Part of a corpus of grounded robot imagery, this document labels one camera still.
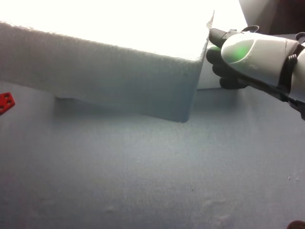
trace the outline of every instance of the robotic hand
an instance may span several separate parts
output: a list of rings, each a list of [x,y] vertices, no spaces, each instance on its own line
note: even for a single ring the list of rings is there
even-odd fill
[[[255,33],[258,26],[241,32],[211,29],[210,41],[216,46],[206,58],[220,76],[224,89],[251,86],[287,102],[305,120],[305,47],[297,41]]]

